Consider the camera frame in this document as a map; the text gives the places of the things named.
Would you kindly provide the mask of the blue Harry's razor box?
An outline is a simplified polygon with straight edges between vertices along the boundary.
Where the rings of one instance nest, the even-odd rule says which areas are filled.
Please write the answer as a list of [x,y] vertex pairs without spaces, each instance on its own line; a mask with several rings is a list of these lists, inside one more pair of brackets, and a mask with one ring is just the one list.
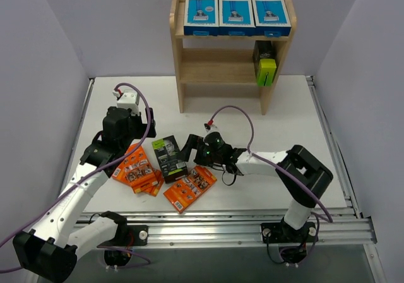
[[292,29],[285,0],[252,0],[255,35],[288,37]]
[[218,0],[219,35],[246,36],[255,34],[251,0]]

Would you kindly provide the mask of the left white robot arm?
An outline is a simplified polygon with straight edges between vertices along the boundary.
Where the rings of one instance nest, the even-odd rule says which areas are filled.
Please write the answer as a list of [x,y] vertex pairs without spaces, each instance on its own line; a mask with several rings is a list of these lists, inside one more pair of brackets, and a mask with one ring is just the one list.
[[46,211],[28,231],[13,238],[20,265],[51,282],[64,282],[77,261],[102,243],[125,245],[129,229],[125,217],[106,211],[91,224],[73,228],[94,194],[124,160],[133,140],[143,142],[156,136],[153,111],[146,107],[147,122],[130,108],[109,107],[102,130],[86,147],[73,177]]

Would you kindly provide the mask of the black green Gillette box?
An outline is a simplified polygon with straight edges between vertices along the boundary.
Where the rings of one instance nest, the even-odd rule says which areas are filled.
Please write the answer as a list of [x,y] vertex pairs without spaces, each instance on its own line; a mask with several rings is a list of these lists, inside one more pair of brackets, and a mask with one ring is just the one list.
[[180,156],[174,135],[155,140],[151,144],[166,183],[173,183],[188,175],[187,165]]
[[252,54],[256,83],[259,87],[272,86],[276,74],[276,50],[271,41],[255,41]]

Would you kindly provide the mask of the white Harry's razor blister pack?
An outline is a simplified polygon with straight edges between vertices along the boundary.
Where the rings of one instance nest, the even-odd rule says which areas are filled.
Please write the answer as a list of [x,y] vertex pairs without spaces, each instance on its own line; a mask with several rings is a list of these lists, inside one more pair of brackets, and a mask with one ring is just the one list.
[[217,36],[218,33],[218,0],[186,0],[184,35]]

